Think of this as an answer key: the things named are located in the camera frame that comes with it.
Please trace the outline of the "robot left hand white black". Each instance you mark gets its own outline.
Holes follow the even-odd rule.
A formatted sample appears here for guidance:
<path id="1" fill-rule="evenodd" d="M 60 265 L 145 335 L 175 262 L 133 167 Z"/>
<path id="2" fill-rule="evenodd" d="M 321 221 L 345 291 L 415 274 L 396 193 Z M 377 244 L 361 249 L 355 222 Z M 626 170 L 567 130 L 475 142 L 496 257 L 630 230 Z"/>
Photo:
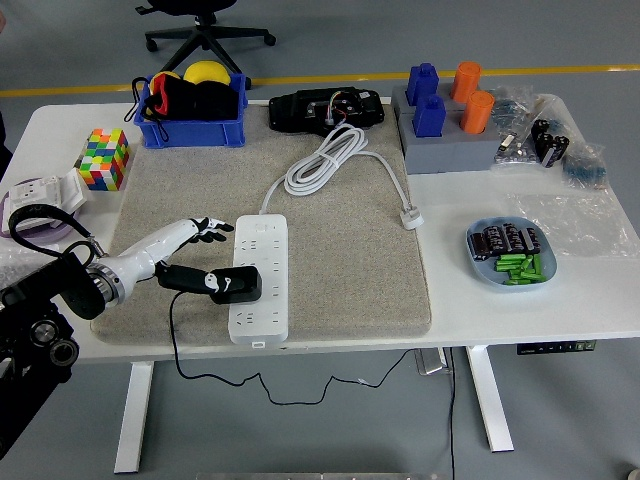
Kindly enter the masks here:
<path id="1" fill-rule="evenodd" d="M 159 262 L 168 260 L 187 243 L 224 242 L 224 233 L 233 230 L 232 225 L 211 217 L 183 219 L 147 235 L 118 256 L 104 260 L 103 264 L 118 279 L 116 284 L 121 290 L 118 301 L 127 300 L 138 282 L 154 276 Z"/>

